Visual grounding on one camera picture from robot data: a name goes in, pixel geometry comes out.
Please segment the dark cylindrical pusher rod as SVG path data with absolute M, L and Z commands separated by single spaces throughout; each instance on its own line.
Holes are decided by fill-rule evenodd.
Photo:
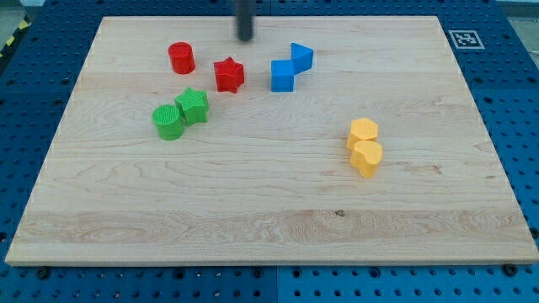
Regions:
M 237 38 L 242 42 L 248 42 L 253 38 L 254 0 L 236 0 L 235 13 Z

